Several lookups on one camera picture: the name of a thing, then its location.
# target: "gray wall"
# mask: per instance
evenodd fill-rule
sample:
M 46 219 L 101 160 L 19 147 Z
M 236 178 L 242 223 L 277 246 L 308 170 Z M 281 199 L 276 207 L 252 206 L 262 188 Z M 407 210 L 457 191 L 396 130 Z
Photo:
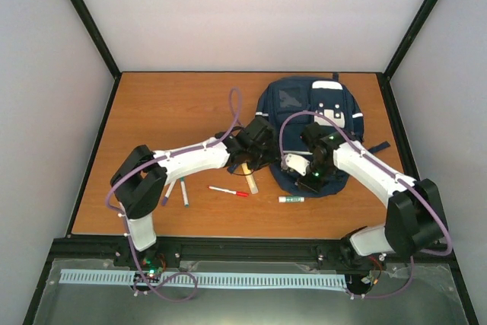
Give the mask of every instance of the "gray wall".
M 422 3 L 85 1 L 125 71 L 383 71 Z
M 0 0 L 0 323 L 24 319 L 111 77 L 69 0 Z
M 487 0 L 440 0 L 392 86 L 422 177 L 441 190 L 462 273 L 487 323 Z

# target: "blue backpack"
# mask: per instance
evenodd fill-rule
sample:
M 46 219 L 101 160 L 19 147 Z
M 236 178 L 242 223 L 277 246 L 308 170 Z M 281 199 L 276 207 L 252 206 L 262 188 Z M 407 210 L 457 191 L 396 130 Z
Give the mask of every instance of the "blue backpack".
M 355 134 L 362 142 L 364 138 L 364 115 L 357 101 L 345 85 L 338 82 L 338 74 L 333 78 L 318 76 L 290 76 L 269 84 L 257 104 L 256 116 L 267 118 L 279 132 L 282 123 L 290 115 L 302 110 L 310 110 L 329 117 L 339 127 Z M 284 153 L 303 155 L 311 159 L 311 153 L 301 141 L 301 133 L 306 125 L 318 122 L 327 134 L 335 129 L 324 119 L 316 116 L 298 116 L 286 125 L 283 132 Z M 377 152 L 389 144 L 380 144 L 369 151 Z M 280 163 L 271 164 L 270 170 L 279 186 L 295 196 L 323 197 L 337 194 L 342 190 L 349 175 L 338 170 L 326 179 L 326 184 L 318 194 L 299 190 L 296 185 L 297 173 L 281 169 Z

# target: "robotic arm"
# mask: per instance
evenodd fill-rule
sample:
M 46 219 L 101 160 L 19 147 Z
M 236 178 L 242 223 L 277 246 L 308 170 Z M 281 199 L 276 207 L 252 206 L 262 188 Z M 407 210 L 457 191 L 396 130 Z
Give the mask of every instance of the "robotic arm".
M 346 141 L 337 132 L 324 135 L 318 123 L 308 125 L 301 138 L 313 152 L 313 160 L 309 162 L 293 154 L 281 160 L 276 132 L 260 116 L 238 129 L 236 135 L 230 134 L 223 140 L 223 134 L 218 133 L 200 144 L 169 151 L 151 151 L 142 145 L 127 157 L 110 181 L 112 186 L 141 164 L 166 157 L 115 190 L 137 250 L 146 250 L 156 241 L 151 213 L 165 185 L 202 170 L 242 163 L 247 163 L 251 170 L 259 170 L 277 161 L 281 161 L 283 169 L 301 175 L 298 186 L 302 190 L 317 192 L 326 184 L 326 177 L 340 169 L 359 180 L 386 206 L 385 225 L 360 228 L 342 239 L 342 256 L 350 266 L 372 253 L 396 252 L 407 258 L 443 237 L 431 215 L 398 180 L 413 186 L 439 214 L 441 199 L 435 184 L 430 180 L 418 182 L 388 167 L 368 153 L 354 136 L 347 135 Z

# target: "brown table surface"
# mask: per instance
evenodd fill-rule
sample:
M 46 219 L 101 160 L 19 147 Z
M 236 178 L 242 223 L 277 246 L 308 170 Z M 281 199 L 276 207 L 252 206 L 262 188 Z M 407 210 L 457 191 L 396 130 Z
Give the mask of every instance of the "brown table surface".
M 104 198 L 110 178 L 137 145 L 152 150 L 179 148 L 225 131 L 232 120 L 228 92 L 238 86 L 243 96 L 240 120 L 253 118 L 266 86 L 286 75 L 277 72 L 134 72 L 123 73 L 107 126 L 84 191 L 72 232 L 122 234 L 123 225 Z M 355 96 L 365 123 L 365 147 L 388 141 L 377 156 L 402 171 L 380 89 L 374 74 L 342 73 L 339 80 Z M 350 178 L 337 195 L 278 203 L 285 195 L 268 168 L 254 174 L 259 193 L 241 198 L 209 190 L 208 185 L 249 191 L 245 177 L 225 169 L 206 170 L 186 178 L 189 208 L 177 183 L 165 207 L 153 213 L 158 235 L 190 237 L 340 238 L 365 225 L 384 222 L 385 208 L 357 180 Z

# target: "black frame bar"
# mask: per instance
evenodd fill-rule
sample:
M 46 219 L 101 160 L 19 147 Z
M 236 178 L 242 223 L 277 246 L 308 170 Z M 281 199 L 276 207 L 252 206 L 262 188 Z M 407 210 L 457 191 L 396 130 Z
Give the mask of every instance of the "black frame bar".
M 399 157 L 403 165 L 404 172 L 410 176 L 419 177 L 414 158 L 412 156 L 411 148 L 408 143 L 406 131 L 401 121 L 399 111 L 396 105 L 396 100 L 390 86 L 390 80 L 394 72 L 399 67 L 405 54 L 412 45 L 415 37 L 426 22 L 431 10 L 438 0 L 424 0 L 417 15 L 413 19 L 409 29 L 407 30 L 403 40 L 401 41 L 393 58 L 385 72 L 376 73 L 379 82 L 382 97 L 384 99 L 384 106 L 386 107 L 387 115 L 389 117 L 390 125 L 393 130 L 394 139 L 399 151 Z M 90 160 L 88 162 L 87 170 L 81 183 L 81 189 L 75 203 L 71 220 L 69 222 L 66 237 L 55 239 L 51 247 L 51 251 L 46 259 L 45 266 L 40 276 L 40 280 L 36 291 L 33 294 L 27 315 L 24 319 L 24 324 L 31 324 L 34 321 L 37 307 L 40 303 L 46 280 L 54 259 L 116 259 L 116 252 L 120 252 L 123 248 L 126 249 L 126 239 L 121 236 L 103 236 L 103 235 L 73 235 L 72 226 L 75 222 L 75 217 L 81 204 L 81 198 L 84 189 L 88 182 L 91 168 L 103 135 L 105 125 L 107 124 L 108 116 L 113 105 L 113 100 L 116 96 L 116 91 L 120 83 L 122 74 L 116 66 L 116 63 L 108 50 L 107 45 L 103 41 L 94 19 L 91 17 L 88 8 L 83 0 L 71 0 L 73 6 L 88 33 L 94 41 L 101 57 L 107 64 L 114 77 L 113 89 L 110 94 L 110 99 L 107 103 L 107 108 L 103 115 L 100 129 L 95 140 L 93 151 L 91 152 Z M 329 267 L 323 266 L 323 261 L 320 259 L 321 253 L 325 253 L 327 247 L 333 247 L 338 244 L 337 240 L 266 240 L 266 239 L 208 239 L 208 238 L 177 238 L 177 237 L 158 237 L 158 243 L 164 245 L 164 250 L 178 253 L 178 256 L 173 256 L 171 260 L 174 265 L 177 265 L 180 260 L 249 260 L 249 261 L 292 261 L 293 263 L 316 263 L 319 268 Z M 395 259 L 394 255 L 388 256 L 390 261 Z M 466 317 L 469 323 L 477 324 L 479 321 L 476 318 L 473 310 L 472 302 L 466 290 L 465 282 L 457 263 L 457 259 L 452 253 L 450 256 L 437 257 L 429 256 L 419 253 L 415 256 L 417 263 L 446 263 L 450 266 L 452 276 L 457 286 L 460 299 L 462 301 L 463 309 L 466 312 Z M 340 272 L 355 272 L 350 269 L 339 268 Z

